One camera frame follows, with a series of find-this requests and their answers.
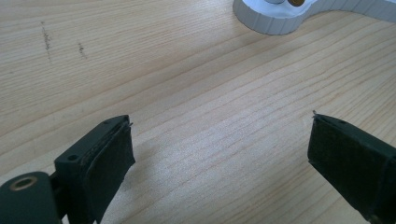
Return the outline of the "white key stand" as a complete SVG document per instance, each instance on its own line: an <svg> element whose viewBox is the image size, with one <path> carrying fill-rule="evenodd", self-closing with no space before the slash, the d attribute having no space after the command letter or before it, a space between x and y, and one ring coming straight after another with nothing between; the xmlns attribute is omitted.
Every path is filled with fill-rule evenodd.
<svg viewBox="0 0 396 224"><path fill-rule="evenodd" d="M396 22L396 0L234 0L233 13L247 28L265 35L295 31L307 18L342 10Z"/></svg>

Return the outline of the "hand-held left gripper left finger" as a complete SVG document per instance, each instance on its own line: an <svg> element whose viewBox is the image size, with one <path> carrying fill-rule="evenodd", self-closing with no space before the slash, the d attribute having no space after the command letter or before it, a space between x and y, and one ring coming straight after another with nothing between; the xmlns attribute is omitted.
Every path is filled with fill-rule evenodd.
<svg viewBox="0 0 396 224"><path fill-rule="evenodd" d="M134 163L127 115L101 122L61 154L54 164L68 189L70 224L100 222Z"/></svg>

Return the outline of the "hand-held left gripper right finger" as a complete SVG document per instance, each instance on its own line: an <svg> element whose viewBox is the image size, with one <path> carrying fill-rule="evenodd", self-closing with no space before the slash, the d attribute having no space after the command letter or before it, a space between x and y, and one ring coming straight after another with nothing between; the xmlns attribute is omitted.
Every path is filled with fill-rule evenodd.
<svg viewBox="0 0 396 224"><path fill-rule="evenodd" d="M371 224L396 224L396 148L352 124L316 114L309 163Z"/></svg>

